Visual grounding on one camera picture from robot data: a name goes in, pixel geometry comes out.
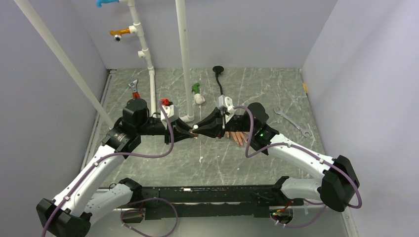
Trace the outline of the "glitter nail polish bottle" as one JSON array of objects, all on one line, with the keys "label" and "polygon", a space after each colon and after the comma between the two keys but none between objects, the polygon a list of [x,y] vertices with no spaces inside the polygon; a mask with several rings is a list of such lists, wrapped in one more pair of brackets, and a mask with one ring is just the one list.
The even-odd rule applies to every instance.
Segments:
[{"label": "glitter nail polish bottle", "polygon": [[190,130],[190,133],[193,135],[193,137],[194,138],[198,138],[198,134],[196,133],[196,129],[198,129],[199,128],[199,126],[198,125],[196,125],[196,124],[194,124],[193,126],[192,126],[192,129]]}]

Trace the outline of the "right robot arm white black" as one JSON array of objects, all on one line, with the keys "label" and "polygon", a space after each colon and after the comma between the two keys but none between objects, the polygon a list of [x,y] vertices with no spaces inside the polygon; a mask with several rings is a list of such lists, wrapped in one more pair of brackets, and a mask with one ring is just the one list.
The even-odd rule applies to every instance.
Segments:
[{"label": "right robot arm white black", "polygon": [[323,155],[300,145],[267,124],[269,115],[261,103],[248,106],[215,108],[202,121],[193,125],[194,134],[221,138],[226,132],[247,132],[245,156],[273,156],[301,168],[309,179],[281,178],[272,198],[278,205],[290,199],[319,200],[330,209],[343,212],[363,205],[360,182],[350,160]]}]

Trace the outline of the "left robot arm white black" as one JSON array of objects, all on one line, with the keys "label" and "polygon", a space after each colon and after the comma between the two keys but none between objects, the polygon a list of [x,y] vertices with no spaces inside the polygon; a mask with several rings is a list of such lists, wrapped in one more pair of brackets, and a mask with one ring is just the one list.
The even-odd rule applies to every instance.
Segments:
[{"label": "left robot arm white black", "polygon": [[135,155],[142,136],[161,135],[170,147],[192,137],[191,127],[178,117],[177,107],[171,101],[163,99],[159,106],[160,115],[155,117],[145,100],[133,98],[127,102],[122,116],[108,131],[87,166],[53,199],[44,198],[38,203],[36,211],[43,227],[42,236],[51,233],[56,237],[84,237],[93,224],[120,206],[136,207],[158,201],[129,178],[98,197],[95,193],[115,168]]}]

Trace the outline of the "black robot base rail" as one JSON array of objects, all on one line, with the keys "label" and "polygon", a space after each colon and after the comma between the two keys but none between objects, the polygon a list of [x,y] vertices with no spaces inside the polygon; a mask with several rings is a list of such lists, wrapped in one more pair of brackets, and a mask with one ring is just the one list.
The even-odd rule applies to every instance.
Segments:
[{"label": "black robot base rail", "polygon": [[274,185],[137,187],[123,208],[140,209],[145,220],[172,217],[252,216],[269,218],[302,206]]}]

